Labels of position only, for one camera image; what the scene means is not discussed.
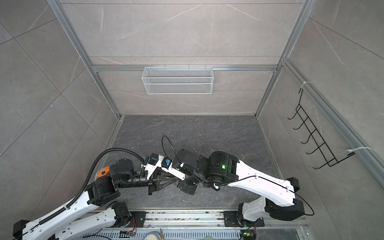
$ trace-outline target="pressure gauge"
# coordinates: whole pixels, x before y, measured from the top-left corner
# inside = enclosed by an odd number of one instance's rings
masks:
[[[157,232],[150,232],[144,237],[144,240],[160,240],[160,235]]]

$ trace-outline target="black mounting bracket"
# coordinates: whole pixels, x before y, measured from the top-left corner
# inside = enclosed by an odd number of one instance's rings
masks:
[[[256,226],[256,227],[263,227],[264,219],[258,218],[256,222],[250,222],[244,219],[237,220],[238,211],[224,211],[224,225],[226,227],[239,227],[239,225],[243,225],[244,227],[249,226]]]

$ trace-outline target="white wire basket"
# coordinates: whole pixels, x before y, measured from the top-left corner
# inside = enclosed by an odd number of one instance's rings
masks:
[[[210,67],[147,67],[141,78],[148,94],[210,94],[214,72]]]

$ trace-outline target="orange joint cover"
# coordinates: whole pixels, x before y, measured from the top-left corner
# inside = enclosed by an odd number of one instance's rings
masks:
[[[107,174],[107,172],[109,172],[109,166],[100,169],[100,170],[97,172],[97,178],[96,178],[96,179],[98,179],[99,177],[104,176],[105,174]]]

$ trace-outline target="metal base plate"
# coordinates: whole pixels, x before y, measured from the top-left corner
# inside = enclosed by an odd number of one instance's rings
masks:
[[[235,219],[237,218],[237,214],[238,214],[237,211],[224,211],[223,214],[224,214],[224,225],[226,227],[238,227],[238,225],[234,222]],[[265,226],[264,219],[263,218],[257,219],[255,226],[256,227]]]
[[[131,212],[130,211],[130,213],[132,215],[132,218],[135,219],[136,227],[143,227],[147,212],[145,212],[145,211],[143,211],[143,212]],[[128,225],[126,227],[127,228],[133,227],[133,222],[131,221],[130,223],[128,223]]]

